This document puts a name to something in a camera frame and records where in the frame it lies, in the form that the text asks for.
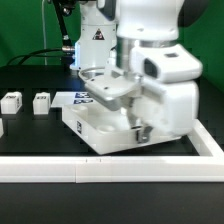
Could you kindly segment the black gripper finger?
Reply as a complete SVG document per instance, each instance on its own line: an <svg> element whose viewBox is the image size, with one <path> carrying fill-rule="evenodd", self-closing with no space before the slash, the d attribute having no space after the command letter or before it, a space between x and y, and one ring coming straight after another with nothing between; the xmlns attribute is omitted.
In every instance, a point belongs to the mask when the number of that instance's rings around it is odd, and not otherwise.
<svg viewBox="0 0 224 224"><path fill-rule="evenodd" d="M153 130L151 126L142 126L137 132L136 132L136 141L139 144L147 143L150 139L150 133Z"/></svg>

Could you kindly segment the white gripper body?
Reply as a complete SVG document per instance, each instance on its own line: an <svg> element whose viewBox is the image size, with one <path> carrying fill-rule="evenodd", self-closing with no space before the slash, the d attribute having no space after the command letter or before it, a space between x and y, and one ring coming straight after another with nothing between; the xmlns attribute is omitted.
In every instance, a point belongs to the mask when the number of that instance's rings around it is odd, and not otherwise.
<svg viewBox="0 0 224 224"><path fill-rule="evenodd" d="M188 134L198 111L199 91L194 80L201 62L183 46L135 46L128 66L108 64L101 75L88 69L79 73L97 102L111 111L126 110L130 122L161 130L171 136Z"/></svg>

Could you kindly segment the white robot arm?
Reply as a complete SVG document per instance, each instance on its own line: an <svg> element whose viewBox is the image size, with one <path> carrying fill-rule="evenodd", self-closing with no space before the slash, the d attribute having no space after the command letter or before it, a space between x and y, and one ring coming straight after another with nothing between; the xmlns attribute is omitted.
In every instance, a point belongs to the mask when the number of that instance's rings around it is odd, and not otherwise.
<svg viewBox="0 0 224 224"><path fill-rule="evenodd" d="M194 128L202 63L176 42L187 0L97 0L117 23L116 57L97 74L79 72L94 101L82 108L79 135L90 146L152 144Z"/></svg>

